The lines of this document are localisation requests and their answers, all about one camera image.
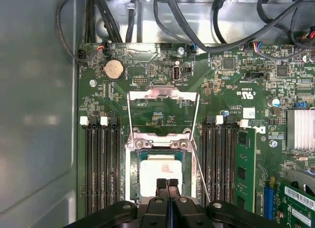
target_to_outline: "blue slot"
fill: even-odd
[[[264,217],[273,220],[273,210],[274,210],[274,191],[270,186],[264,187]]]
[[[303,107],[307,107],[307,104],[306,104],[306,102],[297,102],[295,104],[295,107],[296,108],[303,108]]]

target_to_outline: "internal usb port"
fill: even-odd
[[[179,66],[174,66],[173,67],[173,80],[179,80]]]

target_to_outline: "white slot latch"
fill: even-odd
[[[82,126],[88,126],[89,125],[89,119],[87,116],[80,116],[80,125],[82,125]]]
[[[216,125],[222,125],[223,124],[223,116],[218,115],[216,116]]]
[[[108,126],[108,117],[107,116],[101,116],[100,117],[100,125],[101,126]]]

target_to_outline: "motherboard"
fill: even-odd
[[[82,44],[81,57],[97,47]],[[120,200],[140,204],[166,178],[203,205],[224,200],[315,226],[314,190],[296,180],[315,175],[314,61],[315,50],[273,61],[244,46],[107,44],[79,65],[78,219]]]

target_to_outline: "silver heatsink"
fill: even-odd
[[[287,111],[287,147],[315,150],[315,110]]]

